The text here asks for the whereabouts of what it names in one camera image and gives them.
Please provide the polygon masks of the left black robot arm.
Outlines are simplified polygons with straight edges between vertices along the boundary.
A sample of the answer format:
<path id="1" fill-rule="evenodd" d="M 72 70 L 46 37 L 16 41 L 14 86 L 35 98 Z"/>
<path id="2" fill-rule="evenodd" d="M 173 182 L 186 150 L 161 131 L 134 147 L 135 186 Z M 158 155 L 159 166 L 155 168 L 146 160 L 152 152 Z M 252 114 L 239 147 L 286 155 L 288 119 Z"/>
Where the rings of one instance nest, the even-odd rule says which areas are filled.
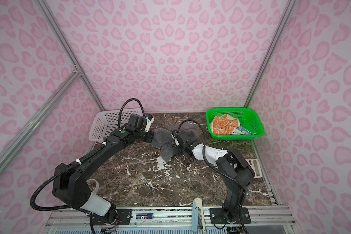
<path id="1" fill-rule="evenodd" d="M 141 141 L 150 143 L 154 136 L 150 130 L 154 119 L 150 114 L 144 117 L 131 115 L 126 124 L 104 139 L 93 156 L 84 156 L 71 163 L 75 165 L 73 169 L 55 178 L 52 194 L 67 206 L 101 218 L 106 224 L 115 222 L 118 216 L 115 204 L 91 192 L 87 181 L 108 159 L 127 146 Z"/>

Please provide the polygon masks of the grey towel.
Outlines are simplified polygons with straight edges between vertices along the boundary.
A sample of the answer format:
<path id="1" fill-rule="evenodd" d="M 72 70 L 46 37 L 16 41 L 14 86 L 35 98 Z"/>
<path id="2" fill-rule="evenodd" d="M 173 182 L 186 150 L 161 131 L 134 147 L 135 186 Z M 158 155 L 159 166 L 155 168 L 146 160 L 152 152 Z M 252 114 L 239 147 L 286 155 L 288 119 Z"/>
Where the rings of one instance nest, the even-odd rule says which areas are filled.
<path id="1" fill-rule="evenodd" d="M 185 120 L 179 125 L 170 126 L 168 129 L 158 128 L 154 130 L 154 138 L 151 144 L 161 150 L 161 158 L 165 162 L 169 162 L 174 155 L 173 138 L 171 132 L 177 130 L 177 137 L 181 137 L 183 141 L 191 142 L 193 150 L 201 144 L 199 137 L 203 137 L 203 141 L 206 141 L 205 132 L 203 130 L 198 131 L 201 125 L 194 120 Z M 186 157 L 190 162 L 193 162 L 196 158 L 194 153 L 191 157 Z"/>

